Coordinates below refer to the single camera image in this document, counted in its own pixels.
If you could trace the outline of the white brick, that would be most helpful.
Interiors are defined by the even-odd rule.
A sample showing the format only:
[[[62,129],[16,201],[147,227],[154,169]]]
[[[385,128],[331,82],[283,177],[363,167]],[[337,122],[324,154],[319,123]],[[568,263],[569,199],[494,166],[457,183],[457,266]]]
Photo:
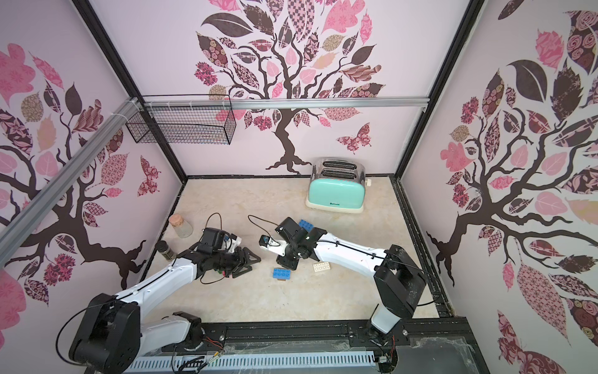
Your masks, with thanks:
[[[318,262],[313,264],[313,270],[315,273],[320,273],[324,271],[330,271],[331,265],[329,262]]]

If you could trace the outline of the small light blue brick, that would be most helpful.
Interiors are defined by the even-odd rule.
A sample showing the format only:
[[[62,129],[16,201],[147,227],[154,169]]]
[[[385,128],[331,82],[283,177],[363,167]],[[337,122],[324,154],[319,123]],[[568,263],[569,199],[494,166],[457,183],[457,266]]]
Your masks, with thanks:
[[[279,281],[288,281],[291,279],[291,271],[288,269],[275,268],[273,270],[272,276],[274,279]]]

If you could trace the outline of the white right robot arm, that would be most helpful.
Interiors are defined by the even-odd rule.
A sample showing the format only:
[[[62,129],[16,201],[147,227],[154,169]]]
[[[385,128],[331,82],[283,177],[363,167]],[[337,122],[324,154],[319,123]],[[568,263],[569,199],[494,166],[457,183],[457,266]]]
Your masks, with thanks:
[[[312,259],[345,267],[375,282],[382,303],[369,320],[372,330],[388,335],[402,319],[413,317],[427,286],[427,276],[404,248],[361,246],[322,228],[307,229],[292,218],[286,218],[275,232],[280,240],[263,235],[259,245],[277,254],[277,263],[283,268],[295,271],[300,260]]]

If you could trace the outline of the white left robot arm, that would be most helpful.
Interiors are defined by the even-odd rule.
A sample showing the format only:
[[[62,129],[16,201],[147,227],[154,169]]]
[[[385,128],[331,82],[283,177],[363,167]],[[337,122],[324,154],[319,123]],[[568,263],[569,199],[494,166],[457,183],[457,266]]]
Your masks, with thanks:
[[[261,259],[248,248],[187,249],[162,271],[115,295],[101,293],[81,311],[69,359],[100,373],[123,373],[136,358],[170,344],[194,351],[205,340],[201,319],[177,312],[154,323],[144,318],[168,297],[209,271],[240,277]]]

